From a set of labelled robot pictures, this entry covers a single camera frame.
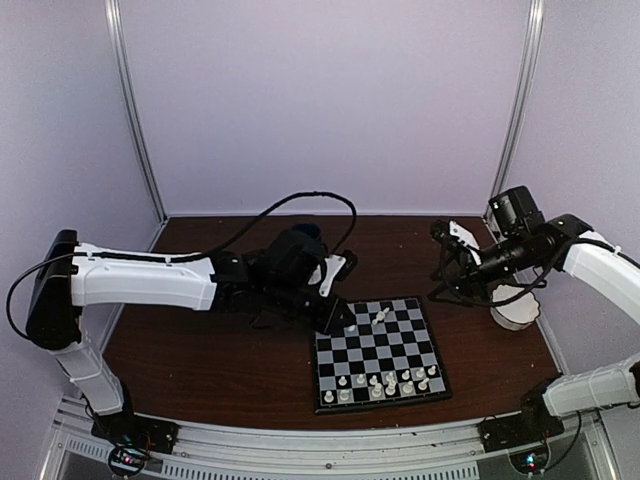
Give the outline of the white chess king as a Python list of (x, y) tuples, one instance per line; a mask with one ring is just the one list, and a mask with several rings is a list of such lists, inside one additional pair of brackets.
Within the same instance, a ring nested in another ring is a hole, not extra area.
[(387, 376), (386, 376), (386, 388), (385, 388), (385, 394), (387, 397), (392, 397), (396, 394), (396, 387), (397, 387), (397, 380), (396, 380), (396, 376), (394, 372), (390, 372)]

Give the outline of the white chess bishop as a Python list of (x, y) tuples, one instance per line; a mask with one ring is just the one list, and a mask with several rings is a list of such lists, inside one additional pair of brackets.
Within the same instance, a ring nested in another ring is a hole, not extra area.
[(423, 379), (419, 384), (418, 384), (418, 388), (420, 391), (425, 391), (428, 388), (429, 385), (429, 378), (425, 378)]

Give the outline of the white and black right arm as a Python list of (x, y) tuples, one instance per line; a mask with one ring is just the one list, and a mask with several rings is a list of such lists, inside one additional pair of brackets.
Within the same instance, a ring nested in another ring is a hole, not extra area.
[(483, 202), (488, 244), (468, 248), (470, 220), (441, 214), (427, 228), (436, 247), (428, 300), (492, 309), (500, 284), (534, 294), (545, 340), (563, 376), (589, 377), (611, 364), (639, 361), (637, 287), (596, 279), (639, 275), (639, 184), (611, 177), (511, 180)]

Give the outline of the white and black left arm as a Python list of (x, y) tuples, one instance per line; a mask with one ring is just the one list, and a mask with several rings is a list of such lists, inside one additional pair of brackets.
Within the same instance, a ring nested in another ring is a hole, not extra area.
[(105, 417), (106, 429), (133, 444), (143, 436), (143, 421), (131, 412), (124, 384), (82, 331), (83, 308), (164, 305), (253, 317), (269, 312), (329, 334), (355, 322), (332, 288), (356, 264), (353, 252), (331, 253), (296, 228), (244, 255), (225, 249), (182, 255), (109, 250), (80, 243), (76, 231), (63, 230), (35, 268), (25, 333), (52, 353), (94, 412)]

